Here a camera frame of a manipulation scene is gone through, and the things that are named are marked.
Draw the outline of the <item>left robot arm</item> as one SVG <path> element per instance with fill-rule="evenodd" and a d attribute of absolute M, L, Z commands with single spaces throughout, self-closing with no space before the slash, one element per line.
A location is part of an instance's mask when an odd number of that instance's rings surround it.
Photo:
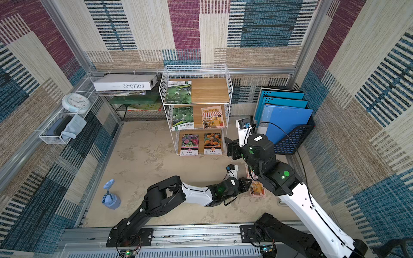
<path fill-rule="evenodd" d="M 183 203 L 198 204 L 204 207 L 225 206 L 238 195 L 248 191 L 252 180 L 242 177 L 228 177 L 219 184 L 195 187 L 172 176 L 150 186 L 141 205 L 128 217 L 122 219 L 111 230 L 106 247 L 132 246 L 138 244 L 140 229 L 151 219 L 169 213 Z"/>

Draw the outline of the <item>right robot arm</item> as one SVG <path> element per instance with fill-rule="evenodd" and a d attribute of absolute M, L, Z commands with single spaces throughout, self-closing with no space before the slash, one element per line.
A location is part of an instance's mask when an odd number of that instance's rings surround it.
<path fill-rule="evenodd" d="M 264 188 L 290 207 L 309 231 L 299 231 L 265 213 L 254 224 L 257 234 L 282 242 L 306 258 L 365 256 L 367 245 L 341 230 L 313 200 L 301 176 L 289 164 L 277 160 L 274 144 L 265 135 L 225 138 L 225 144 L 227 155 L 234 160 L 243 159 Z"/>

